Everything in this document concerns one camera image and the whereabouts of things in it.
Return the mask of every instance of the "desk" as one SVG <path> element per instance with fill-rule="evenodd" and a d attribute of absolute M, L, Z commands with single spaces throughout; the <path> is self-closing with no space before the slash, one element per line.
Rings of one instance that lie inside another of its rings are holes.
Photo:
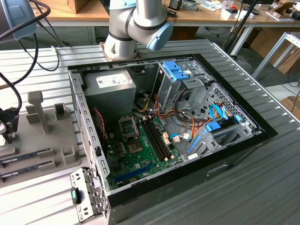
<path fill-rule="evenodd" d="M 169 5 L 170 0 L 166 0 L 165 5 Z M 240 8 L 241 4 L 237 0 L 235 5 Z M 201 11 L 186 11 L 179 10 L 175 26 L 193 26 L 193 27 L 232 27 L 236 19 L 230 18 L 224 20 L 221 18 L 221 10 L 214 12 L 198 6 Z M 247 37 L 254 27 L 300 27 L 300 21 L 295 22 L 277 22 L 275 19 L 266 15 L 266 10 L 260 9 L 261 14 L 255 15 L 253 19 L 249 19 L 245 23 L 245 30 L 240 36 L 236 46 L 231 52 L 231 55 L 236 55 Z M 53 26 L 108 26 L 109 15 L 101 4 L 100 0 L 91 0 L 78 14 L 52 9 L 48 16 L 49 21 Z"/>
<path fill-rule="evenodd" d="M 137 47 L 143 58 L 200 53 L 276 129 L 278 136 L 237 167 L 121 224 L 241 225 L 262 224 L 268 220 L 269 224 L 298 224 L 299 120 L 208 40 L 170 41 L 158 52 L 140 44 Z M 105 61 L 97 45 L 57 50 L 61 59 L 57 71 L 47 72 L 35 66 L 29 77 L 16 86 L 23 99 L 22 111 L 29 104 L 27 92 L 34 90 L 43 92 L 44 108 L 64 102 L 73 110 L 67 66 Z M 54 67 L 55 60 L 50 48 L 41 49 L 38 61 L 44 62 L 45 67 Z M 23 50 L 9 50 L 0 51 L 0 63 L 2 73 L 14 81 L 29 68 L 31 60 Z M 17 105 L 10 89 L 1 90 L 0 96 L 5 96 L 0 98 L 2 108 Z M 86 165 L 87 160 L 83 157 L 80 166 Z M 0 202 L 3 203 L 0 204 L 1 225 L 77 224 L 78 217 L 69 191 L 69 174 L 78 167 L 0 188 Z M 104 224 L 103 217 L 86 223 Z"/>

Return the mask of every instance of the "red wire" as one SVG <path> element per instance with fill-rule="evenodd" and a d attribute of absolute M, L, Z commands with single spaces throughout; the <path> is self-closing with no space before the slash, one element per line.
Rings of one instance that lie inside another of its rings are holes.
<path fill-rule="evenodd" d="M 98 112 L 97 109 L 94 109 L 94 111 L 100 116 L 101 121 L 102 121 L 102 126 L 103 126 L 103 141 L 105 141 L 105 125 L 104 125 L 104 119 L 102 117 L 102 115 Z"/>

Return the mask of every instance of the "aluminum table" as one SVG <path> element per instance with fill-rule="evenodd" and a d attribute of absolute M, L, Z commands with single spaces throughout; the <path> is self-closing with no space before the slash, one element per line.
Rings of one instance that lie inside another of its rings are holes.
<path fill-rule="evenodd" d="M 142 57 L 200 53 L 276 129 L 271 142 L 259 148 L 235 168 L 128 221 L 132 224 L 298 224 L 300 213 L 300 121 L 239 67 L 220 47 L 208 40 L 168 42 L 159 52 L 138 46 Z M 67 66 L 105 61 L 98 46 L 58 49 L 61 64 L 46 72 L 38 66 L 17 85 L 28 105 L 27 92 L 41 90 L 43 107 L 64 102 L 73 109 Z M 56 65 L 50 49 L 41 49 L 38 61 L 47 68 Z M 21 77 L 31 59 L 21 50 L 0 52 L 1 72 L 11 80 Z M 1 90 L 0 106 L 16 106 L 10 89 Z M 87 165 L 83 150 L 82 164 Z M 1 225 L 78 224 L 69 189 L 70 168 L 33 180 L 0 188 Z M 105 224 L 103 217 L 87 224 Z"/>

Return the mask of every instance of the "green motherboard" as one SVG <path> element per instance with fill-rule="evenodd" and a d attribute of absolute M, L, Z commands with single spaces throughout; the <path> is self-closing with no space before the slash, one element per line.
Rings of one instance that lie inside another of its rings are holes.
<path fill-rule="evenodd" d="M 155 137 L 164 140 L 165 132 L 159 118 L 150 121 L 156 128 Z M 143 126 L 144 121 L 137 120 L 139 136 L 126 140 L 122 139 L 122 133 L 119 126 L 113 127 L 113 133 L 110 133 L 109 140 L 106 142 L 107 162 L 110 168 L 108 182 L 111 189 L 117 189 L 126 184 L 135 182 L 144 177 L 163 171 L 173 167 L 178 163 L 182 163 L 182 158 L 173 145 L 164 144 L 163 149 L 168 150 L 169 158 L 162 159 L 160 152 L 152 146 L 153 133 L 148 137 L 149 131 Z"/>

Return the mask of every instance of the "table leg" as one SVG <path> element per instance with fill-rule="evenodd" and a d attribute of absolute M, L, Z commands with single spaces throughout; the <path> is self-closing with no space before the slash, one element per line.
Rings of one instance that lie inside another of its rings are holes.
<path fill-rule="evenodd" d="M 273 67 L 277 68 L 281 61 L 286 58 L 288 53 L 291 51 L 291 49 L 294 47 L 294 44 L 290 44 L 286 50 L 282 53 L 282 55 L 278 58 L 278 60 L 273 64 Z"/>
<path fill-rule="evenodd" d="M 253 29 L 253 26 L 246 27 L 241 34 L 238 42 L 236 43 L 235 47 L 231 51 L 230 55 L 237 55 L 240 48 L 243 46 L 244 42 L 247 40 L 248 36 L 250 35 L 251 31 Z"/>
<path fill-rule="evenodd" d="M 274 47 L 271 49 L 271 51 L 268 53 L 266 58 L 261 62 L 261 64 L 258 66 L 256 71 L 252 74 L 253 78 L 257 78 L 258 75 L 262 72 L 262 70 L 266 67 L 270 59 L 274 56 L 274 54 L 278 51 L 278 49 L 282 46 L 282 44 L 285 42 L 285 37 L 287 33 L 285 32 L 281 38 L 276 42 Z"/>

